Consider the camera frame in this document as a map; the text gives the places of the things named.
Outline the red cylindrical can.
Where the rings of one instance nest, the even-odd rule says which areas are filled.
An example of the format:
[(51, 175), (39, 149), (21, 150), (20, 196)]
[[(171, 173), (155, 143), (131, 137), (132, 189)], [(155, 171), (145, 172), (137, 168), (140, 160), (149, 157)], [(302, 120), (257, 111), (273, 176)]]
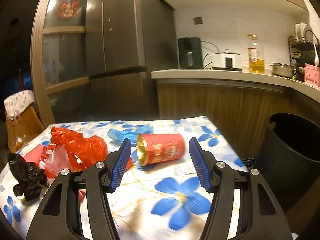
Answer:
[(181, 134), (139, 134), (137, 157), (141, 166), (181, 159), (185, 142)]

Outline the white ladle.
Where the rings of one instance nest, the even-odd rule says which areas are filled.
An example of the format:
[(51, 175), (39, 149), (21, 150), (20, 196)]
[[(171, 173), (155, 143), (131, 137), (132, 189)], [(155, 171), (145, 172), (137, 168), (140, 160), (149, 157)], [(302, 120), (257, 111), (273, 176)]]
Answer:
[(319, 67), (320, 61), (319, 61), (319, 56), (318, 56), (318, 53), (317, 53), (317, 47), (316, 47), (315, 42), (313, 42), (313, 48), (314, 48), (314, 51), (315, 51), (314, 65), (316, 67)]

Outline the red white printed bag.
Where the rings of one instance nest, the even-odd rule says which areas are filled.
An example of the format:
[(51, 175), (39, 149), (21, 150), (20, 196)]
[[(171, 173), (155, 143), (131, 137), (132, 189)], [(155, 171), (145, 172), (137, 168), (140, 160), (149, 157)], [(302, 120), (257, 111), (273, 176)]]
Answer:
[(72, 172), (80, 172), (85, 169), (77, 157), (75, 157), (75, 164), (72, 164), (63, 144), (38, 145), (23, 158), (27, 162), (34, 162), (41, 170), (44, 170), (50, 185), (63, 169), (69, 169)]

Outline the wooden chair with cover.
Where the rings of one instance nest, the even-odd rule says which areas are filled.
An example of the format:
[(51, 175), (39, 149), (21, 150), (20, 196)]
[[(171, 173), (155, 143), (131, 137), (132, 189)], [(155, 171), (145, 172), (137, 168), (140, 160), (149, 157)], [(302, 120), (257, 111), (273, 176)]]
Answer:
[(36, 100), (32, 90), (23, 90), (4, 100), (10, 153), (17, 153), (44, 131), (44, 126), (36, 113), (35, 105)]

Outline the black dish rack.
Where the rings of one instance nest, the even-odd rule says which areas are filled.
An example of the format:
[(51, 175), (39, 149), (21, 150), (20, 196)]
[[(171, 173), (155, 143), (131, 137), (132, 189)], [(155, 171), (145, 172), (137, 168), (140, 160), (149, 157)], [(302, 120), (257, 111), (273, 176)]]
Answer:
[(293, 26), (288, 45), (293, 79), (304, 82), (305, 64), (314, 64), (316, 53), (319, 56), (319, 38), (310, 25), (300, 22)]

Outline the pink utensil holder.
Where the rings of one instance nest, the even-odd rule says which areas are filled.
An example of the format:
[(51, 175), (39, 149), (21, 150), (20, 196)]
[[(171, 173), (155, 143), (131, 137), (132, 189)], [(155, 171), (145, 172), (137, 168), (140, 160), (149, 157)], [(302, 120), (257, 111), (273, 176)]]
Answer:
[(320, 71), (319, 67), (314, 65), (305, 64), (304, 82), (310, 86), (320, 87)]

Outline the wall socket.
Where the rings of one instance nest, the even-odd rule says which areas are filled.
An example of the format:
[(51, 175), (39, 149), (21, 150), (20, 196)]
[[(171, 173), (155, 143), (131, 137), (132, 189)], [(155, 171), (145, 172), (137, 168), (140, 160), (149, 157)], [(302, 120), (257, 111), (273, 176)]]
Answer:
[(202, 17), (195, 17), (195, 18), (193, 18), (193, 20), (194, 20), (194, 24), (195, 24), (195, 25), (201, 25), (201, 24), (203, 24)]

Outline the dark grey refrigerator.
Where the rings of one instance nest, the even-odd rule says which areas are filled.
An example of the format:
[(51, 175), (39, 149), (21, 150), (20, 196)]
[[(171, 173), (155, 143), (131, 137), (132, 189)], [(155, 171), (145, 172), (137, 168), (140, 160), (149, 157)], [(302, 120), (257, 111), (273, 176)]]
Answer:
[(172, 8), (162, 0), (88, 0), (86, 60), (98, 119), (158, 119), (151, 74), (178, 67)]

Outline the cooking oil bottle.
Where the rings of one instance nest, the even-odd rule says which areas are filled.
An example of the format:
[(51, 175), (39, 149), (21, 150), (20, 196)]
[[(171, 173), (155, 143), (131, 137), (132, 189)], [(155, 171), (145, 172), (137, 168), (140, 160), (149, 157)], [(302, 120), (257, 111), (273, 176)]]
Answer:
[(250, 73), (265, 73), (264, 53), (255, 34), (247, 35), (248, 38), (248, 64)]

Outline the white rice cooker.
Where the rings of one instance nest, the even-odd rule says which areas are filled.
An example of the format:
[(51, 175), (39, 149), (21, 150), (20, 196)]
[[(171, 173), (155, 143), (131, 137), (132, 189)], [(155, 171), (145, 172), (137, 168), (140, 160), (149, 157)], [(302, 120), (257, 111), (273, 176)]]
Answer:
[(242, 71), (242, 59), (239, 53), (230, 52), (228, 49), (212, 55), (212, 68), (215, 70)]

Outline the steel pot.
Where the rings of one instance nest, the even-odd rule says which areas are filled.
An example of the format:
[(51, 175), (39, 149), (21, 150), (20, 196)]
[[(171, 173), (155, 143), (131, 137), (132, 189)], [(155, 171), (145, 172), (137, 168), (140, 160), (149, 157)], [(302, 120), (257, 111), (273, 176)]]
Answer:
[(289, 64), (272, 63), (272, 74), (281, 77), (292, 78), (294, 68)]

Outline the red round door decoration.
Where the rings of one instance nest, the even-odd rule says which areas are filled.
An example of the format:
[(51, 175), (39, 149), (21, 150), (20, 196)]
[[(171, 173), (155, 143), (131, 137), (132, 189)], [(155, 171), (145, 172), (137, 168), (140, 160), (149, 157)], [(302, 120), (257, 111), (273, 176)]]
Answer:
[(80, 9), (79, 1), (62, 0), (57, 8), (57, 16), (59, 18), (73, 18), (78, 14)]

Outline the wooden base cabinet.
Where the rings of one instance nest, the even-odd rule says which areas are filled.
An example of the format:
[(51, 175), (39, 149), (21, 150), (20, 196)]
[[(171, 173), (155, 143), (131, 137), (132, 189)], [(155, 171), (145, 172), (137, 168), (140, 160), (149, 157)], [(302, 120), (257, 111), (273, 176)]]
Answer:
[(242, 159), (257, 157), (274, 113), (319, 124), (319, 102), (293, 88), (209, 79), (157, 80), (161, 119), (205, 115)]

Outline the floral white blue tablecloth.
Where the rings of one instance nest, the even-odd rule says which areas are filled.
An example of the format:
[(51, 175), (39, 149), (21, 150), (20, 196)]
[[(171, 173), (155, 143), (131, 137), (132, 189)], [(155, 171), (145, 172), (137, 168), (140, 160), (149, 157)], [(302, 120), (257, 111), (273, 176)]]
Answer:
[[(109, 136), (114, 129), (140, 131), (143, 126), (155, 134), (180, 134), (185, 142), (195, 137), (204, 150), (231, 168), (246, 167), (217, 127), (206, 116), (180, 120), (87, 121), (65, 123), (64, 127), (89, 138), (104, 139), (110, 152), (120, 144)], [(141, 166), (136, 147), (132, 167), (124, 173), (120, 187), (107, 195), (121, 239), (198, 239), (206, 222), (213, 195), (202, 188), (185, 152), (181, 159)]]

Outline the wooden glass door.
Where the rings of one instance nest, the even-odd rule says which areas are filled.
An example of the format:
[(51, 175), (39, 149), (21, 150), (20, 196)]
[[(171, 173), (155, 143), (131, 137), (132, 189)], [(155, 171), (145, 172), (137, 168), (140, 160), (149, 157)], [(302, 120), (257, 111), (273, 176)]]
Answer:
[(31, 33), (31, 76), (44, 126), (95, 119), (86, 66), (87, 0), (78, 14), (59, 18), (62, 0), (39, 0)]

